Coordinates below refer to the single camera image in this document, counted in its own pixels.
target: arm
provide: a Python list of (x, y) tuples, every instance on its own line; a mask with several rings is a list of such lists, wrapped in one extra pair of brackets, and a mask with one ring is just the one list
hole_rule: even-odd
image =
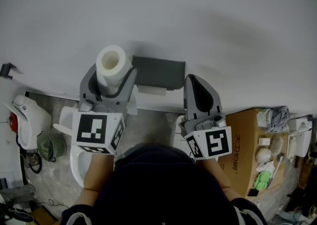
[(229, 201), (236, 198), (242, 198), (233, 190), (230, 179), (223, 172), (216, 159), (197, 161), (197, 165), (209, 171), (216, 178), (221, 189), (223, 190), (223, 193), (226, 195)]
[(93, 154), (84, 179), (84, 189), (74, 205), (93, 206), (101, 188), (113, 173), (113, 155)]

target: black cable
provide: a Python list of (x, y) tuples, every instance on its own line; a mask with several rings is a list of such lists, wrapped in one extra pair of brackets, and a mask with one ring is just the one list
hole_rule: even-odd
[(25, 149), (22, 148), (21, 145), (20, 145), (20, 143), (19, 143), (19, 135), (18, 135), (18, 134), (16, 134), (15, 142), (16, 142), (16, 144), (19, 146), (19, 148), (22, 149), (23, 154), (25, 154), (25, 153), (26, 153)]
[(57, 206), (65, 206), (67, 208), (69, 208), (68, 206), (64, 205), (64, 204), (54, 204), (54, 201), (52, 199), (49, 199), (49, 202), (40, 202), (39, 204), (47, 204), (50, 207), (57, 207)]
[(38, 161), (39, 161), (39, 168), (37, 170), (33, 169), (31, 163), (29, 163), (29, 166), (30, 166), (30, 169), (31, 171), (33, 171), (35, 174), (39, 174), (42, 170), (42, 158), (41, 156), (38, 154), (38, 153), (34, 153), (34, 155), (38, 158)]

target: cable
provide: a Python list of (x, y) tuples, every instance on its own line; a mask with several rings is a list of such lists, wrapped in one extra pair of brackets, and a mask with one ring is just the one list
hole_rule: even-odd
[(15, 142), (16, 142), (16, 144), (19, 146), (20, 149), (22, 149), (23, 151), (25, 151), (25, 149), (22, 148), (21, 145), (20, 145), (20, 143), (19, 143), (19, 135), (18, 135), (18, 134), (16, 134)]
[(253, 200), (253, 201), (252, 201), (252, 203), (253, 203), (253, 204), (255, 204), (257, 207), (259, 207), (259, 206), (260, 206), (260, 204), (261, 204), (261, 202), (260, 202), (260, 200), (259, 200), (259, 199), (255, 199), (255, 200)]
[(68, 206), (64, 205), (64, 204), (54, 204), (54, 201), (52, 199), (49, 199), (49, 202), (40, 202), (39, 204), (47, 204), (50, 207), (57, 207), (57, 206), (65, 206), (67, 208), (69, 208)]
[(299, 187), (301, 187), (302, 189), (304, 189), (304, 190), (305, 190), (305, 188), (304, 188), (304, 187), (302, 187), (302, 186), (299, 184), (299, 178), (297, 179), (297, 182), (298, 182)]

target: gray cloth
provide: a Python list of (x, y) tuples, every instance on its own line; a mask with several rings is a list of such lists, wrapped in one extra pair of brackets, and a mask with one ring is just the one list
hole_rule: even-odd
[(34, 192), (36, 192), (36, 188), (31, 184), (27, 184), (15, 188), (2, 189), (0, 195), (6, 204), (10, 201), (12, 201), (13, 204), (20, 204), (34, 200)]
[(287, 121), (291, 119), (287, 106), (272, 108), (270, 111), (271, 124), (267, 132), (288, 131)]

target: red object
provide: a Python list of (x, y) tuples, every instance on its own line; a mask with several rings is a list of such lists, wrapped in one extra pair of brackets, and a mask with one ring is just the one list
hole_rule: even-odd
[(11, 131), (18, 133), (18, 118), (13, 112), (11, 112), (9, 120), (10, 120)]

